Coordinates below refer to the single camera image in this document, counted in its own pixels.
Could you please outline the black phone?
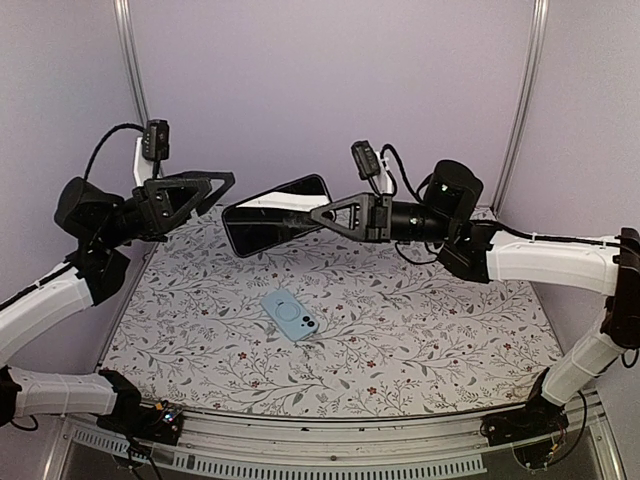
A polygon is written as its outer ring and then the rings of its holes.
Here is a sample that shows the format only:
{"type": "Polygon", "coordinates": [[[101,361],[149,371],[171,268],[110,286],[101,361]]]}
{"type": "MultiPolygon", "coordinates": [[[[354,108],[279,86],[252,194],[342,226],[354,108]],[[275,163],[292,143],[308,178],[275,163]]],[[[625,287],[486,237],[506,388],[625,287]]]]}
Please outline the black phone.
{"type": "Polygon", "coordinates": [[[324,179],[310,174],[225,207],[221,221],[234,254],[246,258],[320,230],[311,211],[331,201],[324,179]]]}

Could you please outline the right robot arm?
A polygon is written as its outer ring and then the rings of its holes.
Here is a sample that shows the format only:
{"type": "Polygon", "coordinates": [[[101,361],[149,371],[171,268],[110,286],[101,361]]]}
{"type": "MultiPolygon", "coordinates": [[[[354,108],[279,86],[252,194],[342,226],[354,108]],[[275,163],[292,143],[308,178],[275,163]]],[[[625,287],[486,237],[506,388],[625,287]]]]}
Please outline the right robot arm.
{"type": "Polygon", "coordinates": [[[589,290],[605,297],[605,315],[542,373],[517,415],[517,427],[537,436],[556,412],[617,357],[639,347],[639,234],[571,238],[518,232],[472,219],[482,182],[463,164],[439,161],[417,202],[389,194],[357,194],[312,209],[320,225],[354,241],[436,243],[453,276],[476,283],[528,281],[589,290]]]}

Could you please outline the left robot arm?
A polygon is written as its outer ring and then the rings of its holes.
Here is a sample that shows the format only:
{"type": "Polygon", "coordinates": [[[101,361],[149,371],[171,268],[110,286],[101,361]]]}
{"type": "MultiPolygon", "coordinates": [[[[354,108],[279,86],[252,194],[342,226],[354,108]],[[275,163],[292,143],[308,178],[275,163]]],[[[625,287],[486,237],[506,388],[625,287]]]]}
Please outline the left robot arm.
{"type": "Polygon", "coordinates": [[[12,368],[10,358],[67,318],[98,306],[123,287],[129,258],[120,247],[164,242],[192,215],[207,213],[234,185],[231,172],[187,171],[149,178],[130,198],[83,177],[64,188],[55,223],[78,246],[51,272],[1,304],[1,423],[38,414],[87,413],[99,426],[135,436],[157,423],[122,374],[43,374],[12,368]]]}

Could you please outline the light blue phone case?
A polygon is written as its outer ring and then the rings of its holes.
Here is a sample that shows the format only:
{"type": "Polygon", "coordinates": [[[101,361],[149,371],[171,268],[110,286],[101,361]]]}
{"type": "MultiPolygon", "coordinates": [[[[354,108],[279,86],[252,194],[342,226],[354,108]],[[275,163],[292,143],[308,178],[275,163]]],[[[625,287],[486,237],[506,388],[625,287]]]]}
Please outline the light blue phone case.
{"type": "Polygon", "coordinates": [[[271,292],[261,299],[260,305],[292,342],[305,340],[319,329],[319,322],[288,290],[271,292]]]}

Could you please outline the floral patterned table mat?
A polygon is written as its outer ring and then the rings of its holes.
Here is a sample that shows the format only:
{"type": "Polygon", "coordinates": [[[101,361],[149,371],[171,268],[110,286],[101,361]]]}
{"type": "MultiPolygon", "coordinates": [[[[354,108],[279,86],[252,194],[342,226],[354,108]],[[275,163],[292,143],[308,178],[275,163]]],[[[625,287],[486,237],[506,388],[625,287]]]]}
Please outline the floral patterned table mat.
{"type": "Polygon", "coordinates": [[[241,259],[212,212],[155,250],[103,364],[198,410],[382,417],[523,401],[561,354],[532,287],[467,283],[425,256],[321,230],[241,259]],[[277,290],[319,322],[314,335],[281,333],[260,305],[277,290]]]}

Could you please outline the left aluminium frame post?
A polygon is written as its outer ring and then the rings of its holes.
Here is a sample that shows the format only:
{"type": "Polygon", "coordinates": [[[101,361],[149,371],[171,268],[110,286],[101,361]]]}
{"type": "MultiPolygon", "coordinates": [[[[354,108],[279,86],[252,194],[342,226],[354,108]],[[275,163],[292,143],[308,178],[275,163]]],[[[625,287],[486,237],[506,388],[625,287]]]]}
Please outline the left aluminium frame post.
{"type": "Polygon", "coordinates": [[[113,1],[117,36],[122,52],[127,82],[137,119],[145,124],[150,116],[136,49],[130,2],[113,1]]]}

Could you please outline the aluminium frame post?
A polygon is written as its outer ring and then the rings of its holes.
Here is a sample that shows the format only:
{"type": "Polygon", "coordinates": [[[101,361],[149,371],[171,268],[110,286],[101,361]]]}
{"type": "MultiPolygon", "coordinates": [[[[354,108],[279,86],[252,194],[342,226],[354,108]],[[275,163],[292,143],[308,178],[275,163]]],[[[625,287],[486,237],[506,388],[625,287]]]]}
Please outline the aluminium frame post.
{"type": "Polygon", "coordinates": [[[136,49],[130,2],[113,1],[117,36],[122,52],[127,82],[137,119],[145,124],[150,116],[136,49]]]}
{"type": "Polygon", "coordinates": [[[502,167],[491,201],[491,210],[496,217],[501,215],[505,206],[509,186],[515,174],[544,50],[549,6],[550,2],[548,0],[535,0],[533,2],[528,45],[518,101],[502,167]]]}

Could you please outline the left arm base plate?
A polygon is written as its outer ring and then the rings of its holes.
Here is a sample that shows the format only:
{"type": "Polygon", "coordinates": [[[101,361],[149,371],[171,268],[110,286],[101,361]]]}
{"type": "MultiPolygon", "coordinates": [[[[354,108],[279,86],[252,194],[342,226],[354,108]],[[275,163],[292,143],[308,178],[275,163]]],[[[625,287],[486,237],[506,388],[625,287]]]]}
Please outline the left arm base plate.
{"type": "Polygon", "coordinates": [[[122,403],[110,414],[98,415],[96,424],[126,438],[176,446],[183,430],[184,415],[181,406],[168,401],[153,406],[122,403]]]}

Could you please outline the front aluminium rail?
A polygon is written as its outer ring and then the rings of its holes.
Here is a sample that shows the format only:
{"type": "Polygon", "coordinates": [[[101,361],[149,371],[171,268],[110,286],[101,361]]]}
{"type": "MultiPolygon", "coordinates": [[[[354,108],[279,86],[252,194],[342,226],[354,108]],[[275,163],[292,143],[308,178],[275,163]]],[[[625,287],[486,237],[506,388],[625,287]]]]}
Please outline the front aluminium rail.
{"type": "Polygon", "coordinates": [[[128,451],[121,435],[69,416],[46,479],[625,479],[598,394],[566,408],[568,429],[492,444],[483,411],[304,419],[186,411],[179,442],[128,451]]]}

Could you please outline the right aluminium frame post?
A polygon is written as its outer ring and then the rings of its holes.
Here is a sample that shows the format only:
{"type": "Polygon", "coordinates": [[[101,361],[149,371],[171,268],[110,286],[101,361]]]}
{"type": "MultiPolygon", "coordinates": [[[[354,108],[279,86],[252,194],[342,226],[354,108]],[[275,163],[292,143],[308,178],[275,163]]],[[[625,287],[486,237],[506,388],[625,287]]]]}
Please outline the right aluminium frame post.
{"type": "Polygon", "coordinates": [[[491,210],[496,217],[501,215],[505,206],[509,186],[515,174],[544,50],[549,6],[550,2],[548,0],[535,0],[533,2],[528,45],[518,101],[502,167],[491,201],[491,210]]]}

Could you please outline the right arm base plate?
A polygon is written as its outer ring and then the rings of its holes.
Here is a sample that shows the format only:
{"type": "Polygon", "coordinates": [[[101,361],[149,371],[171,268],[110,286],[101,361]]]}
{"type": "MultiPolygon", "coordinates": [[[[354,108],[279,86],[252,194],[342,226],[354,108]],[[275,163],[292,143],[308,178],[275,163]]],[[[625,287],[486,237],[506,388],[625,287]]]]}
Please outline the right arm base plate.
{"type": "Polygon", "coordinates": [[[528,440],[564,430],[569,421],[563,407],[527,404],[514,410],[492,413],[481,420],[480,434],[490,446],[528,440]]]}

